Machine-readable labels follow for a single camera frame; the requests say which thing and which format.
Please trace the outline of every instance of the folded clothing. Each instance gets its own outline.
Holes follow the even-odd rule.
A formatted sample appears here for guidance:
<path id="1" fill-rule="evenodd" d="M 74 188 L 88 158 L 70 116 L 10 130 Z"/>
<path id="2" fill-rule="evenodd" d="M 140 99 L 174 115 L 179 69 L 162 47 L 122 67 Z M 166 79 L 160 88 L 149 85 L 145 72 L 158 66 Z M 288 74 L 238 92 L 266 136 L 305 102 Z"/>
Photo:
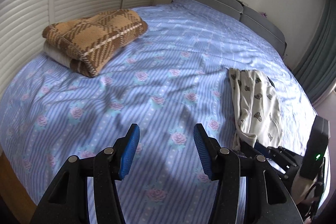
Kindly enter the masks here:
<path id="1" fill-rule="evenodd" d="M 259 70 L 229 69 L 236 132 L 232 148 L 240 150 L 240 139 L 254 147 L 282 144 L 279 101 L 269 78 Z"/>
<path id="2" fill-rule="evenodd" d="M 62 65 L 96 77 L 115 51 L 145 33 L 147 24 L 133 10 L 101 12 L 47 26 L 44 51 Z"/>

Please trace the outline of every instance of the blue floral bedspread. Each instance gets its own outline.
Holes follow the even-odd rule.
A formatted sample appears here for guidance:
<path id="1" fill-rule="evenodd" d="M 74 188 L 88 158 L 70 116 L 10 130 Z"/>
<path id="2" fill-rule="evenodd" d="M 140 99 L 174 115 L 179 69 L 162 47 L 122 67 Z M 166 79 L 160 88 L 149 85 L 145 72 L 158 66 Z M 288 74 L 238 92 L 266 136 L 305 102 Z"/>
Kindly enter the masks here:
<path id="1" fill-rule="evenodd" d="M 304 154 L 315 111 L 275 49 L 237 20 L 192 0 L 135 10 L 148 31 L 98 77 L 71 72 L 44 54 L 25 65 L 0 103 L 0 143 L 37 204 L 67 157 L 94 156 L 137 123 L 135 159 L 117 184 L 126 223 L 207 223 L 217 182 L 203 173 L 193 126 L 202 123 L 231 147 L 228 68 L 262 70 L 274 82 L 283 146 L 292 151 Z M 241 178 L 238 223 L 244 206 Z"/>

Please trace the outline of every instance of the headboard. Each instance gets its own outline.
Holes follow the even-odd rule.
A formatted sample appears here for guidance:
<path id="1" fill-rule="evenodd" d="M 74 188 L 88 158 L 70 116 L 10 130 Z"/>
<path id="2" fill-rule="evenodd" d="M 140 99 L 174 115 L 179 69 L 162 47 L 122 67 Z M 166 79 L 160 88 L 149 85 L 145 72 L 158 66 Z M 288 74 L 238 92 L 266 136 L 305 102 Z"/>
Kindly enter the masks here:
<path id="1" fill-rule="evenodd" d="M 260 15 L 257 11 L 244 6 L 238 0 L 196 0 L 221 13 L 239 20 L 257 35 L 268 41 L 280 54 L 284 56 L 287 43 L 285 36 L 273 23 Z"/>

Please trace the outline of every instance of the silver bolt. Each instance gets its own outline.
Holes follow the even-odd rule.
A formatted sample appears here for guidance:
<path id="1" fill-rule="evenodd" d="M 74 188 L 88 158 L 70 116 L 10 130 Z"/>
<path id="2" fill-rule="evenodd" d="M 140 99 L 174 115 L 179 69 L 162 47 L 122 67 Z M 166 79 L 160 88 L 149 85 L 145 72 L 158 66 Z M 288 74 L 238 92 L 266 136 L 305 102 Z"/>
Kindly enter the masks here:
<path id="1" fill-rule="evenodd" d="M 225 148 L 225 147 L 222 147 L 222 148 L 219 150 L 219 152 L 221 152 L 221 153 L 224 154 L 224 155 L 227 155 L 227 154 L 230 153 L 230 150 L 228 150 L 228 149 Z"/>
<path id="2" fill-rule="evenodd" d="M 71 156 L 71 157 L 68 158 L 69 162 L 75 162 L 76 160 L 77 160 L 76 156 Z"/>
<path id="3" fill-rule="evenodd" d="M 258 155 L 258 156 L 257 156 L 257 160 L 263 162 L 263 161 L 265 161 L 266 159 L 265 159 L 264 156 L 262 156 L 262 155 Z"/>
<path id="4" fill-rule="evenodd" d="M 105 154 L 112 154 L 114 151 L 114 149 L 112 147 L 108 147 L 104 149 L 104 153 Z"/>

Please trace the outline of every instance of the green curtain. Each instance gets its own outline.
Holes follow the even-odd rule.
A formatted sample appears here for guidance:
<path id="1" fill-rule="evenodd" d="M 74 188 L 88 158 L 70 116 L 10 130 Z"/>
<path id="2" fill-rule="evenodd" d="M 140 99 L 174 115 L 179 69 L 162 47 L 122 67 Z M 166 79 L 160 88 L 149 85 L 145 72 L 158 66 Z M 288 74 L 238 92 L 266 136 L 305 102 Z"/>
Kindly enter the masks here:
<path id="1" fill-rule="evenodd" d="M 315 36 L 293 74 L 311 103 L 315 102 L 336 78 L 335 0 L 326 0 Z"/>

